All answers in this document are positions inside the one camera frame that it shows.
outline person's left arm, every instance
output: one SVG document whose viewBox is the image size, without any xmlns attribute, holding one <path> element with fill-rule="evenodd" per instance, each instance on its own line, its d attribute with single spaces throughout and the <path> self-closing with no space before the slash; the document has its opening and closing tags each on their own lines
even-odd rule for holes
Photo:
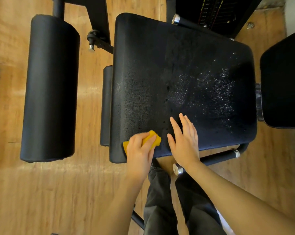
<svg viewBox="0 0 295 235">
<path fill-rule="evenodd" d="M 151 150 L 150 148 L 156 135 L 142 146 L 142 140 L 149 134 L 140 133 L 130 138 L 127 146 L 126 176 L 109 208 L 98 221 L 98 234 L 128 234 L 134 203 L 149 173 L 154 154 L 155 147 Z"/>
</svg>

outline leg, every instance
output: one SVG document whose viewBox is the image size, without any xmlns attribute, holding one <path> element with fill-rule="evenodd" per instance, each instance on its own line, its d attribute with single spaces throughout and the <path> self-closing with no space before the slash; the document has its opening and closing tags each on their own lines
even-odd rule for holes
<svg viewBox="0 0 295 235">
<path fill-rule="evenodd" d="M 186 172 L 176 188 L 190 235 L 225 235 L 219 214 L 204 190 Z"/>
<path fill-rule="evenodd" d="M 178 235 L 177 217 L 170 192 L 170 176 L 160 167 L 152 167 L 151 183 L 144 208 L 145 235 Z"/>
</svg>

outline wooden floor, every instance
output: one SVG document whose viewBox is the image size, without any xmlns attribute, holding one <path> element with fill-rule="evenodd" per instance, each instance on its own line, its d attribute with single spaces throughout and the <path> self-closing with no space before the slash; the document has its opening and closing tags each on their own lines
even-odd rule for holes
<svg viewBox="0 0 295 235">
<path fill-rule="evenodd" d="M 164 21 L 165 2 L 107 0 L 112 39 L 119 13 Z M 66 5 L 65 20 L 81 36 L 76 152 L 71 158 L 50 163 L 28 164 L 19 159 L 30 21 L 35 14 L 51 12 L 51 0 L 0 0 L 0 234 L 96 234 L 95 223 L 125 173 L 125 165 L 110 163 L 108 148 L 99 145 L 103 68 L 112 64 L 112 55 L 101 49 L 94 54 L 87 51 L 91 25 L 85 7 L 74 5 Z M 283 10 L 256 11 L 249 21 L 255 28 L 244 27 L 237 41 L 253 49 L 259 81 L 261 54 L 286 35 Z M 173 158 L 160 161 L 172 174 Z M 257 138 L 241 158 L 212 168 L 295 219 L 294 130 L 271 129 L 259 123 Z M 145 181 L 136 202 L 140 215 L 148 186 Z M 188 234 L 174 187 L 172 194 L 179 233 Z M 142 233 L 131 222 L 129 234 Z"/>
</svg>

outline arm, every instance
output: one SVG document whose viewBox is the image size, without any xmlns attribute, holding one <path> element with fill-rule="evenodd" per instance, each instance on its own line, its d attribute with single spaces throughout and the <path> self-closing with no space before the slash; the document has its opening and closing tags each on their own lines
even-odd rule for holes
<svg viewBox="0 0 295 235">
<path fill-rule="evenodd" d="M 199 160 L 198 137 L 193 124 L 180 114 L 180 127 L 171 118 L 176 142 L 168 142 L 176 161 L 202 187 L 236 235 L 295 235 L 295 222 L 262 200 L 219 176 Z"/>
<path fill-rule="evenodd" d="M 98 234 L 128 234 L 134 203 L 148 175 L 154 149 L 151 148 L 156 135 L 143 146 L 142 140 L 149 133 L 136 134 L 127 146 L 127 172 L 107 211 L 98 221 Z"/>
</svg>

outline hand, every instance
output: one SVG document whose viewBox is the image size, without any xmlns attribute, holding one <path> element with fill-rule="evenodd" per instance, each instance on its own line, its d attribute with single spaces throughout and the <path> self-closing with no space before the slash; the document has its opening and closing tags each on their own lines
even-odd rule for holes
<svg viewBox="0 0 295 235">
<path fill-rule="evenodd" d="M 200 162 L 198 154 L 198 136 L 194 125 L 190 122 L 188 117 L 179 114 L 182 130 L 178 126 L 177 122 L 170 117 L 170 122 L 173 126 L 173 132 L 176 136 L 176 142 L 171 134 L 167 134 L 168 143 L 170 146 L 171 153 L 179 165 L 185 170 L 197 162 Z"/>
<path fill-rule="evenodd" d="M 156 135 L 142 146 L 142 140 L 149 135 L 149 132 L 135 134 L 127 146 L 127 178 L 136 183 L 144 182 L 151 167 L 155 147 L 151 150 L 150 148 L 156 140 Z"/>
</svg>

